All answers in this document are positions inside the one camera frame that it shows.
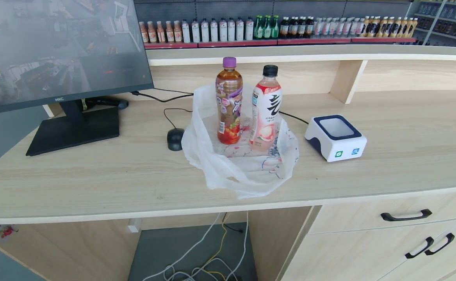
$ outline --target yellow cable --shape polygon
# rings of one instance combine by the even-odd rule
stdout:
[[[224,234],[223,234],[223,238],[221,238],[221,245],[219,245],[219,250],[217,251],[216,254],[214,254],[214,256],[212,256],[205,264],[208,264],[211,260],[213,260],[220,252],[221,252],[221,249],[223,248],[223,242],[224,242],[224,237],[226,236],[226,228],[224,227],[224,223],[226,222],[226,220],[228,220],[228,218],[230,217],[230,213],[226,214],[226,217],[225,219],[223,219],[223,221],[221,222],[221,227],[223,228],[224,230]],[[226,277],[224,277],[223,274],[219,273],[219,272],[215,272],[215,271],[206,271],[206,270],[203,270],[204,272],[207,272],[207,273],[215,273],[215,274],[219,274],[221,275],[221,277],[223,277],[223,281],[226,281]]]

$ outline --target white plastic bag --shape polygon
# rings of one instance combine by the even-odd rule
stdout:
[[[299,159],[296,136],[280,114],[277,137],[271,149],[258,153],[250,148],[252,89],[244,85],[240,121],[243,132],[237,144],[226,145],[217,139],[219,122],[214,83],[195,90],[192,121],[182,139],[185,157],[203,170],[207,187],[234,190],[239,199],[268,195],[291,178]]]

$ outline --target monitor stand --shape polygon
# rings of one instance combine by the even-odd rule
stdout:
[[[117,107],[82,113],[75,101],[64,101],[60,105],[66,116],[42,121],[27,156],[119,136]]]

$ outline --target black drawer handle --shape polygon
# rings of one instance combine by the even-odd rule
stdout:
[[[406,217],[404,219],[399,219],[397,217],[393,217],[388,212],[383,212],[381,214],[381,217],[385,221],[388,221],[388,222],[401,222],[401,221],[412,221],[414,219],[425,219],[425,218],[429,217],[432,214],[432,212],[429,209],[420,210],[420,212],[422,213],[422,215],[420,217]]]
[[[447,238],[447,243],[445,243],[445,245],[443,245],[440,249],[436,250],[436,251],[431,251],[431,250],[427,250],[425,251],[424,253],[427,255],[427,256],[431,256],[432,254],[436,254],[438,253],[439,251],[441,251],[443,248],[447,247],[448,244],[450,244],[453,239],[455,238],[455,235],[453,235],[452,233],[448,233],[446,235],[446,238]]]
[[[429,247],[431,247],[431,245],[433,245],[433,243],[435,242],[435,240],[430,236],[428,238],[426,238],[426,247],[424,247],[424,249],[422,249],[420,252],[418,252],[417,254],[414,254],[412,255],[411,253],[407,253],[405,254],[405,257],[406,258],[415,258],[416,256],[419,256],[419,254],[421,254],[423,251],[426,251]]]

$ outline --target monitor screen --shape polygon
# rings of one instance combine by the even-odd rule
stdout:
[[[0,0],[0,112],[152,87],[133,0]]]

